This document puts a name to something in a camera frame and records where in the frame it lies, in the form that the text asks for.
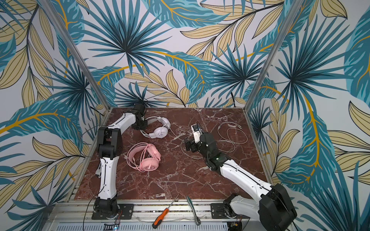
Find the white headphones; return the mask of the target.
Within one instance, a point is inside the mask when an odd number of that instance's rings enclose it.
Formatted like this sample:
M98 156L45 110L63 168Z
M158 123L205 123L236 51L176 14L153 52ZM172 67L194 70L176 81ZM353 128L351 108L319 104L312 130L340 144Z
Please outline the white headphones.
M141 134L147 138L162 139L167 136L168 131L171 129L171 123L165 117L150 116L150 117L145 118L145 121L147 122L148 125L155 123L155 122L160 122L162 124L161 126L157 127L152 133L147 133L144 130L140 130Z

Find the pink cat-ear headphones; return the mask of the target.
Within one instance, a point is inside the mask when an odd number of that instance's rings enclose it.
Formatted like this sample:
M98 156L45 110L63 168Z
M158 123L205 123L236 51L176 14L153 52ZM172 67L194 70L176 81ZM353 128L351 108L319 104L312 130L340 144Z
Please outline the pink cat-ear headphones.
M161 154L152 143L140 142L135 144L127 153L126 162L132 169L139 172L150 172L158 169Z

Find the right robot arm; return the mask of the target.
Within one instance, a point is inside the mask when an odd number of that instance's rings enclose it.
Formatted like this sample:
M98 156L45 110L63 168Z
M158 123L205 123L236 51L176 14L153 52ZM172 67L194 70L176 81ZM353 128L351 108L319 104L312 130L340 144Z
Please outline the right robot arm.
M261 222L267 231L285 231L297 217L292 200L284 186L271 185L255 177L221 152L210 133L194 132L192 139L185 139L186 150L199 152L206 166L234 182L251 199L232 195L224 201L228 216L244 215Z

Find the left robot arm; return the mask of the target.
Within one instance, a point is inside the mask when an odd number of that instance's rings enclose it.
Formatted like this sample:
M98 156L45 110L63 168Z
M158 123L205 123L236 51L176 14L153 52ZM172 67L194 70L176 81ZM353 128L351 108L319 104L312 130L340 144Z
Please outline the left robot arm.
M119 156L122 154L122 134L132 127L135 130L145 129L145 105L136 103L133 109L124 112L120 118L108 126L98 129L96 151L100 158L98 175L100 189L94 202L94 212L97 218L117 219L119 205L117 202L116 176Z

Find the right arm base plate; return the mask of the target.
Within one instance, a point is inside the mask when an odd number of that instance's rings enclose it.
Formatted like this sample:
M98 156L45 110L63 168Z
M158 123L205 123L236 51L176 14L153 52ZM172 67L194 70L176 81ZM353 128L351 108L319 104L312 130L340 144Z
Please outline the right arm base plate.
M249 218L245 215L237 215L229 204L211 203L210 206L213 219Z

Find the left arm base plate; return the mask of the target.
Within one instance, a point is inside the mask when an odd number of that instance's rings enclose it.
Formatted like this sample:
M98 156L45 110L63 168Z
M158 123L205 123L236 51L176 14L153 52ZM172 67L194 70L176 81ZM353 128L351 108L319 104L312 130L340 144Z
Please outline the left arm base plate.
M94 206L92 220L130 220L132 219L134 204L117 204L113 208Z

